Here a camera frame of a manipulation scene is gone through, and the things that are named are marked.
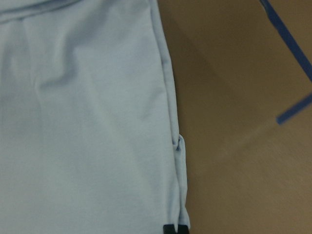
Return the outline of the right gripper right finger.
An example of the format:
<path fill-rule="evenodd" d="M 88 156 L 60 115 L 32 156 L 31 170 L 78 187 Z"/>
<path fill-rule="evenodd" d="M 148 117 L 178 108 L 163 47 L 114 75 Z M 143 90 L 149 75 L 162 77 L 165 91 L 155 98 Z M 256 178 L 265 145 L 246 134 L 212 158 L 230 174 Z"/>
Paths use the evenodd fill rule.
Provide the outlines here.
<path fill-rule="evenodd" d="M 189 227 L 187 225 L 178 225 L 177 234 L 189 234 Z"/>

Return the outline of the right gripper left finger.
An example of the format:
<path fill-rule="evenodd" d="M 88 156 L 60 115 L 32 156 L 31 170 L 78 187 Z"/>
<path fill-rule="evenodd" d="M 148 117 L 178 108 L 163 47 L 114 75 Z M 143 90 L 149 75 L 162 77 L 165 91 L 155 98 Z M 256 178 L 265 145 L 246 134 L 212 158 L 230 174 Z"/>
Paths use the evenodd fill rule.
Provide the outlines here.
<path fill-rule="evenodd" d="M 174 234 L 174 224 L 165 224 L 163 226 L 164 234 Z"/>

